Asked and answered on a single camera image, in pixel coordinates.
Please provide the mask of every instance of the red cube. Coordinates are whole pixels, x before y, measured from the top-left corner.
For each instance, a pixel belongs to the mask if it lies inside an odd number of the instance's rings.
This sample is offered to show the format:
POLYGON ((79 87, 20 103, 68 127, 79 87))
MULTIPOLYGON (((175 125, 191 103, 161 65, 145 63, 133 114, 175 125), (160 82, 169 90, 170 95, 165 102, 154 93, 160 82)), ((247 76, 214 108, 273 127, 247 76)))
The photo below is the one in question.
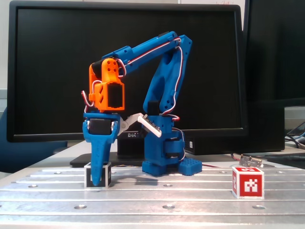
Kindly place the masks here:
POLYGON ((233 167, 232 190, 236 198, 264 199, 264 172, 258 168, 233 167))

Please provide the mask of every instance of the monitor stand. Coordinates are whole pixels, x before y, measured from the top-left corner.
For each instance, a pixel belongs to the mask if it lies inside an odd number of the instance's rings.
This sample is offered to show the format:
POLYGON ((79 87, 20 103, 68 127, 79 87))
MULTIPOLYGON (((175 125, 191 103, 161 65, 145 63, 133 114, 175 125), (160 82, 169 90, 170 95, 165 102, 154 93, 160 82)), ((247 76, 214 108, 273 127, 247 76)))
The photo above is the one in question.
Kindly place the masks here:
MULTIPOLYGON (((144 161, 144 138, 138 132, 123 132, 117 139, 118 152, 110 152, 112 166, 142 166, 144 161)), ((70 162, 73 168, 83 168, 91 162, 91 154, 83 154, 70 162)))

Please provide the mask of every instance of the blue robotic arm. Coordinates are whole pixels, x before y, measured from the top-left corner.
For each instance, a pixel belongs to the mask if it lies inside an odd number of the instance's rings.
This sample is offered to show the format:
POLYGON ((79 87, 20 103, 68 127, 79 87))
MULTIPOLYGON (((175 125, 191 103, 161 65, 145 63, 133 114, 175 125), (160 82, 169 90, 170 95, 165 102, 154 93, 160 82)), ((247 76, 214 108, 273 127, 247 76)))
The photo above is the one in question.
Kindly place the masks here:
POLYGON ((122 61, 126 71, 122 69, 121 73, 126 75, 142 64, 163 55, 143 104, 143 109, 147 112, 149 101, 160 101, 159 108, 163 113, 175 106, 191 47, 192 41, 187 36, 178 37, 172 31, 154 37, 134 48, 125 46, 103 56, 102 59, 114 57, 122 61))
MULTIPOLYGON (((135 71, 142 64, 163 55, 160 65, 153 76, 143 109, 149 112, 149 102, 158 101, 161 114, 144 116, 148 123, 154 123, 162 132, 161 137, 156 137, 148 132, 145 138, 145 158, 143 171, 152 175, 165 173, 167 165, 183 165, 185 156, 184 136, 182 131, 173 129, 173 117, 167 116, 175 107, 177 97, 183 82, 188 54, 192 41, 185 35, 180 37, 175 32, 168 32, 154 37, 134 48, 125 46, 102 57, 113 58, 120 66, 119 77, 135 71)), ((109 150, 120 133, 121 124, 118 114, 85 113, 87 118, 83 124, 83 133, 87 142, 91 142, 91 175, 94 185, 98 185, 102 176, 102 165, 109 161, 109 150), (90 119, 109 119, 115 125, 111 134, 90 134, 90 119)), ((202 165, 192 170, 192 174, 201 171, 202 165)))

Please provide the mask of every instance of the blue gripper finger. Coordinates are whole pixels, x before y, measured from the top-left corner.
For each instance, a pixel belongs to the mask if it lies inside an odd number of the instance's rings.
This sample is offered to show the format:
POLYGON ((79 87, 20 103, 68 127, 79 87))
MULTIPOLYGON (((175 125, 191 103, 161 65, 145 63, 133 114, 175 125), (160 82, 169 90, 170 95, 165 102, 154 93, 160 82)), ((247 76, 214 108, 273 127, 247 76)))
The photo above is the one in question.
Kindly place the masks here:
POLYGON ((107 150, 110 150, 110 147, 111 143, 107 140, 107 136, 104 136, 104 139, 91 141, 91 176, 95 186, 101 181, 104 160, 107 160, 105 154, 108 153, 107 150))

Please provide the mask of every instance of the metal plate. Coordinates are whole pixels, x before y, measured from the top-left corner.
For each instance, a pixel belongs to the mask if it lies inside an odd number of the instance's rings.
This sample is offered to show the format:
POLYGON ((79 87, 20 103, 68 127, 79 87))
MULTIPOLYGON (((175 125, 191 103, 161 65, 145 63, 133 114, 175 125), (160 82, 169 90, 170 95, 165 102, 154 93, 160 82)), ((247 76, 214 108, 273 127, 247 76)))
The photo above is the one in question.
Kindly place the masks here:
POLYGON ((268 168, 265 199, 235 199, 230 168, 152 177, 113 167, 109 189, 84 190, 83 169, 45 169, 0 188, 10 228, 302 228, 305 170, 268 168))

